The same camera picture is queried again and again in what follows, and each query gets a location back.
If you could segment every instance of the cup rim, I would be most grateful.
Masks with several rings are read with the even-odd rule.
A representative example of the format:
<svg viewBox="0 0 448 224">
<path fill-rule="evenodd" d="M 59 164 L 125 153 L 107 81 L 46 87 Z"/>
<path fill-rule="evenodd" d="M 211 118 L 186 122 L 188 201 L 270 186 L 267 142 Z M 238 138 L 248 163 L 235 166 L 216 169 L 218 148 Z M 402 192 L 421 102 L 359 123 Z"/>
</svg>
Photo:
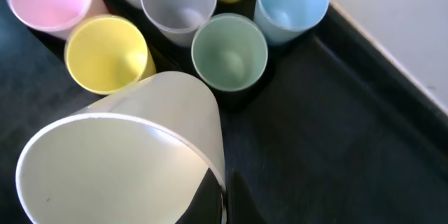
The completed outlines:
<svg viewBox="0 0 448 224">
<path fill-rule="evenodd" d="M 213 163 L 210 161 L 210 159 L 202 153 L 202 151 L 196 147 L 193 143 L 191 143 L 188 139 L 184 138 L 180 134 L 175 133 L 174 131 L 166 128 L 165 126 L 162 126 L 160 124 L 157 124 L 156 122 L 152 122 L 150 120 L 136 117 L 133 115 L 125 115 L 125 114 L 119 114 L 119 113 L 108 113 L 108 112 L 99 112 L 99 113 L 81 113 L 76 115 L 70 115 L 68 117 L 65 117 L 63 119 L 59 119 L 55 122 L 50 123 L 49 125 L 45 126 L 44 128 L 40 129 L 35 135 L 27 142 L 27 144 L 22 149 L 22 152 L 20 153 L 19 160 L 17 161 L 17 166 L 15 168 L 15 189 L 17 190 L 17 196 L 19 197 L 20 204 L 22 205 L 22 208 L 24 209 L 24 212 L 28 216 L 28 218 L 32 221 L 32 223 L 38 223 L 33 216 L 31 215 L 31 211 L 29 210 L 29 205 L 26 204 L 25 198 L 23 195 L 22 187 L 20 186 L 22 184 L 22 176 L 21 171 L 24 167 L 25 158 L 28 154 L 28 152 L 32 149 L 33 145 L 44 135 L 51 132 L 54 129 L 57 129 L 58 127 L 65 125 L 67 123 L 76 122 L 79 120 L 88 120 L 88 119 L 116 119 L 116 120 L 126 120 L 131 121 L 133 123 L 139 123 L 141 125 L 146 125 L 149 127 L 153 127 L 157 130 L 160 130 L 161 132 L 164 132 L 165 134 L 168 134 L 169 136 L 177 139 L 179 142 L 190 148 L 199 158 L 201 158 L 205 164 L 210 168 L 210 170 L 213 172 L 213 175 L 216 177 L 216 180 L 219 182 L 220 186 L 224 185 L 223 179 L 218 178 L 216 175 L 219 174 L 216 167 L 214 167 Z"/>
<path fill-rule="evenodd" d="M 28 27 L 31 27 L 32 29 L 36 29 L 42 32 L 60 32 L 64 30 L 68 30 L 72 27 L 75 27 L 75 25 L 83 20 L 85 16 L 87 15 L 93 0 L 89 0 L 85 3 L 83 6 L 82 11 L 74 18 L 70 19 L 68 22 L 64 23 L 61 26 L 58 27 L 45 27 L 45 26 L 38 26 L 34 24 L 30 24 L 28 21 L 24 20 L 20 15 L 18 15 L 17 11 L 15 10 L 14 4 L 11 3 L 11 0 L 6 0 L 9 8 L 14 13 L 14 15 L 17 17 L 18 20 L 20 20 L 22 23 L 26 24 Z"/>
<path fill-rule="evenodd" d="M 115 89 L 115 90 L 109 90 L 109 91 L 98 91 L 98 90 L 94 90 L 94 89 L 92 89 L 92 88 L 90 88 L 90 87 L 85 86 L 83 83 L 81 83 L 81 82 L 75 77 L 75 75 L 74 75 L 74 73 L 73 73 L 73 71 L 72 71 L 72 69 L 71 69 L 71 67 L 70 67 L 70 61 L 68 60 L 68 59 L 69 59 L 69 58 L 68 58 L 68 56 L 69 56 L 69 50 L 70 50 L 70 48 L 72 47 L 72 44 L 73 44 L 73 43 L 72 43 L 72 40 L 73 40 L 77 35 L 79 35 L 79 33 L 80 33 L 82 30 L 84 30 L 84 28 L 86 28 L 88 25 L 91 25 L 92 23 L 95 23 L 95 22 L 101 22 L 101 21 L 104 21 L 104 20 L 116 20 L 116 21 L 124 22 L 124 23 L 126 23 L 127 25 L 130 25 L 130 27 L 131 27 L 133 30 L 135 30 L 136 32 L 138 32 L 138 35 L 139 35 L 139 37 L 140 37 L 139 39 L 145 43 L 146 49 L 148 49 L 148 44 L 146 43 L 146 40 L 145 40 L 143 34 L 142 34 L 142 33 L 140 32 L 140 30 L 139 30 L 133 23 L 131 23 L 129 20 L 127 20 L 127 19 L 125 19 L 125 18 L 123 18 L 123 17 L 116 16 L 116 15 L 98 15 L 98 16 L 94 16 L 94 17 L 89 17 L 89 18 L 87 18 L 86 20 L 82 21 L 82 22 L 81 22 L 81 23 L 80 23 L 80 24 L 79 24 L 79 25 L 78 25 L 78 26 L 77 26 L 77 27 L 70 33 L 70 36 L 69 36 L 68 39 L 67 39 L 67 43 L 66 43 L 66 45 L 65 45 L 65 49 L 64 49 L 64 61 L 65 61 L 67 70 L 69 70 L 70 76 L 71 76 L 71 77 L 77 82 L 77 84 L 79 84 L 81 87 L 83 87 L 84 89 L 86 89 L 86 90 L 88 90 L 88 91 L 90 91 L 90 92 L 92 92 L 92 93 L 98 94 L 98 95 L 111 95 L 111 94 L 113 94 L 113 93 L 115 93 L 115 92 L 117 92 L 117 91 L 119 91 L 119 90 L 122 90 L 123 88 L 125 88 L 125 87 L 128 86 L 129 84 L 137 83 L 137 82 L 140 81 L 140 78 L 143 76 L 146 67 L 148 67 L 148 58 L 151 56 L 151 53 L 149 52 L 149 49 L 148 49 L 148 51 L 146 52 L 146 62 L 145 62 L 145 67 L 141 70 L 141 72 L 139 73 L 139 75 L 137 75 L 137 76 L 134 78 L 134 80 L 133 80 L 132 82 L 128 83 L 127 85 L 125 85 L 125 86 L 123 86 L 123 87 L 119 87 L 119 88 L 117 88 L 117 89 Z"/>
<path fill-rule="evenodd" d="M 142 7 L 143 12 L 145 13 L 146 17 L 147 17 L 147 18 L 148 18 L 148 19 L 149 19 L 149 20 L 150 20 L 150 21 L 151 21 L 151 22 L 152 22 L 158 29 L 161 29 L 161 30 L 163 30 L 163 31 L 170 32 L 170 33 L 172 33 L 172 34 L 188 34 L 188 33 L 190 33 L 190 32 L 194 32 L 195 30 L 197 30 L 199 27 L 201 27 L 201 26 L 203 25 L 203 24 L 199 24 L 199 25 L 197 25 L 196 27 L 187 27 L 187 28 L 170 28 L 170 27 L 166 27 L 166 26 L 164 26 L 163 24 L 160 24 L 159 22 L 155 21 L 155 20 L 148 14 L 148 12 L 146 11 L 146 8 L 145 8 L 145 3 L 144 3 L 143 0 L 140 0 L 140 3 L 141 3 L 141 7 Z M 218 0 L 214 0 L 213 8 L 211 9 L 210 13 L 207 14 L 207 17 L 208 17 L 207 22 L 208 22 L 208 20 L 213 16 L 213 13 L 215 13 L 217 3 L 218 3 Z"/>
<path fill-rule="evenodd" d="M 330 0 L 326 0 L 327 2 L 327 6 L 325 7 L 325 11 L 322 12 L 321 17 L 317 20 L 316 23 L 306 26 L 306 27 L 298 27 L 298 28 L 289 28 L 289 27 L 285 27 L 281 24 L 279 24 L 277 21 L 275 21 L 273 18 L 271 18 L 271 16 L 267 13 L 265 7 L 263 6 L 263 3 L 261 0 L 257 0 L 257 4 L 260 5 L 260 10 L 262 12 L 262 14 L 269 20 L 269 22 L 271 24 L 273 24 L 275 27 L 280 28 L 282 30 L 286 30 L 286 31 L 291 31 L 291 32 L 302 32 L 304 30 L 308 30 L 311 29 L 312 27 L 316 26 L 320 21 L 322 21 L 323 17 L 325 17 L 327 11 L 328 11 L 328 7 L 330 5 Z"/>
<path fill-rule="evenodd" d="M 196 44 L 196 40 L 197 37 L 199 36 L 199 34 L 201 33 L 201 31 L 210 23 L 215 22 L 217 20 L 220 19 L 225 19 L 225 18 L 237 18 L 240 19 L 241 21 L 245 22 L 248 25 L 251 25 L 252 28 L 254 28 L 258 35 L 261 37 L 262 41 L 263 41 L 263 45 L 264 45 L 264 49 L 265 49 L 265 61 L 263 63 L 263 68 L 262 71 L 260 71 L 260 73 L 257 75 L 257 78 L 254 78 L 253 81 L 251 81 L 250 83 L 243 85 L 241 87 L 238 88 L 228 88 L 228 87 L 222 87 L 219 85 L 216 85 L 215 83 L 212 83 L 211 81 L 209 81 L 207 78 L 205 78 L 201 71 L 199 70 L 199 67 L 196 65 L 196 61 L 195 61 L 195 54 L 194 54 L 194 50 L 195 50 L 195 44 Z M 216 90 L 220 90 L 220 91 L 224 91 L 224 92 L 237 92 L 237 91 L 241 91 L 241 90 L 245 90 L 249 87 L 251 87 L 252 85 L 254 85 L 255 83 L 257 83 L 257 81 L 260 80 L 261 76 L 264 74 L 265 70 L 266 70 L 266 66 L 267 66 L 267 58 L 269 57 L 269 50 L 267 47 L 267 42 L 266 42 L 266 38 L 263 35 L 263 33 L 261 32 L 260 28 L 249 18 L 244 17 L 243 15 L 240 14 L 236 14 L 236 13 L 222 13 L 222 14 L 218 14 L 213 16 L 209 21 L 205 22 L 203 25 L 201 25 L 199 27 L 199 29 L 196 31 L 196 34 L 193 38 L 193 42 L 192 42 L 192 46 L 191 46 L 191 60 L 193 62 L 193 66 L 195 67 L 195 70 L 197 72 L 197 74 L 199 74 L 199 76 L 201 77 L 201 79 L 207 83 L 208 85 L 210 85 L 212 88 L 216 89 Z"/>
</svg>

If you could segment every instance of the white wall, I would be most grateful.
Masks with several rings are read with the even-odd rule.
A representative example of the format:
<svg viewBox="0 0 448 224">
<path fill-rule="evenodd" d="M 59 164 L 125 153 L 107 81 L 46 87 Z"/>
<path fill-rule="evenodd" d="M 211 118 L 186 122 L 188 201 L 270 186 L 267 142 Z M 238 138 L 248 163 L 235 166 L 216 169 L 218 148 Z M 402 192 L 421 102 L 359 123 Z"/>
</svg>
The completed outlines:
<svg viewBox="0 0 448 224">
<path fill-rule="evenodd" d="M 332 0 L 448 114 L 448 0 Z"/>
</svg>

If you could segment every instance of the blue cup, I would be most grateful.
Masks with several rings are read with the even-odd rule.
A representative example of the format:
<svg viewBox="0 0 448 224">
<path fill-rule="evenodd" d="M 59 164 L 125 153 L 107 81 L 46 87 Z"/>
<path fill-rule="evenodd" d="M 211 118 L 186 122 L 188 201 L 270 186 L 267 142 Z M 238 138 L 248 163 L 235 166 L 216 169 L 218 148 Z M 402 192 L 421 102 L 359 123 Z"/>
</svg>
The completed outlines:
<svg viewBox="0 0 448 224">
<path fill-rule="evenodd" d="M 253 20 L 270 46 L 280 46 L 317 25 L 330 0 L 257 0 Z"/>
</svg>

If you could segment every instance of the black tray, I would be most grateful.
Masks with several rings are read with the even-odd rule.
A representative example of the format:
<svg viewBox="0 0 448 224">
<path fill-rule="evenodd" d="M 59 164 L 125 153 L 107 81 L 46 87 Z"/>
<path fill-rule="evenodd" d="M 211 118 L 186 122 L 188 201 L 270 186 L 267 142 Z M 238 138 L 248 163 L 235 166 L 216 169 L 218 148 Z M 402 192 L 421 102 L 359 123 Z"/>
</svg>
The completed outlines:
<svg viewBox="0 0 448 224">
<path fill-rule="evenodd" d="M 105 2 L 142 31 L 158 71 L 196 76 L 190 49 L 125 1 Z M 219 3 L 216 14 L 252 18 L 254 4 Z M 63 59 L 63 41 L 34 33 Z M 270 48 L 248 92 L 214 92 L 227 174 L 243 175 L 269 223 L 448 220 L 446 116 L 333 8 L 315 29 Z"/>
</svg>

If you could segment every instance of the green cup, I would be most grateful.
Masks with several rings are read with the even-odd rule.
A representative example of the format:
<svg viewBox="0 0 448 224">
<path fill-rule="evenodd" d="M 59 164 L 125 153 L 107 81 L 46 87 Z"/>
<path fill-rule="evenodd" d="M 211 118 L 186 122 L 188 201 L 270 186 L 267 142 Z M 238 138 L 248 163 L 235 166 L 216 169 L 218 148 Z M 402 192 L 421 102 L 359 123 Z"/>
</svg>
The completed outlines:
<svg viewBox="0 0 448 224">
<path fill-rule="evenodd" d="M 205 83 L 220 91 L 234 92 L 249 88 L 262 76 L 267 44 L 250 19 L 226 13 L 197 30 L 191 54 Z"/>
</svg>

